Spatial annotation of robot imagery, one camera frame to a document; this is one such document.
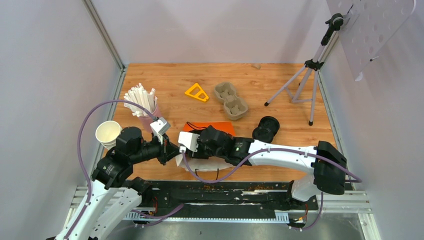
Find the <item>orange and white paper bag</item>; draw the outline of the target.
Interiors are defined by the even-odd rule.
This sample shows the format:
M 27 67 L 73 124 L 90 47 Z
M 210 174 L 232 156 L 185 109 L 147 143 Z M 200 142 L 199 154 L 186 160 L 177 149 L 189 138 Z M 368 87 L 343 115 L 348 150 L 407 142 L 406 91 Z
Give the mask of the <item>orange and white paper bag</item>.
M 206 180 L 196 174 L 197 169 L 192 168 L 189 159 L 216 161 L 220 159 L 227 165 L 231 165 L 231 149 L 234 143 L 234 137 L 209 125 L 203 129 L 194 129 L 192 131 L 181 131 L 178 136 L 178 145 L 180 154 L 176 157 L 178 162 L 183 162 L 186 170 L 196 179 L 204 183 L 218 183 L 231 174 L 215 180 Z

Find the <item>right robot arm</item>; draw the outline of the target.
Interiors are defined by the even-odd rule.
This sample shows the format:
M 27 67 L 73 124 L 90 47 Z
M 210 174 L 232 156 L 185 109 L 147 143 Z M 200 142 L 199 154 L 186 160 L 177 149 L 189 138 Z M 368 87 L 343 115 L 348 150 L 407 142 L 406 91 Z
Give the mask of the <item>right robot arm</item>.
M 235 137 L 209 126 L 181 132 L 188 142 L 186 156 L 193 159 L 216 157 L 236 166 L 274 166 L 295 169 L 306 175 L 290 184 L 286 204 L 298 209 L 319 192 L 343 195 L 347 159 L 329 142 L 316 146 L 286 146 L 247 137 Z

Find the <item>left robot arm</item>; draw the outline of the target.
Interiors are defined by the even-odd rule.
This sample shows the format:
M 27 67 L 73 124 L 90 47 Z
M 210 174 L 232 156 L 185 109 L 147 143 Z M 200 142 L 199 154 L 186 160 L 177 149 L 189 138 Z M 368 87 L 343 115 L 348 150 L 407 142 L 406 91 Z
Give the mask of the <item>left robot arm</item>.
M 140 177 L 128 181 L 134 164 L 157 159 L 165 165 L 179 154 L 167 135 L 144 141 L 135 126 L 124 128 L 90 177 L 90 187 L 70 222 L 55 240 L 100 240 L 135 207 L 149 206 L 155 199 L 153 185 Z

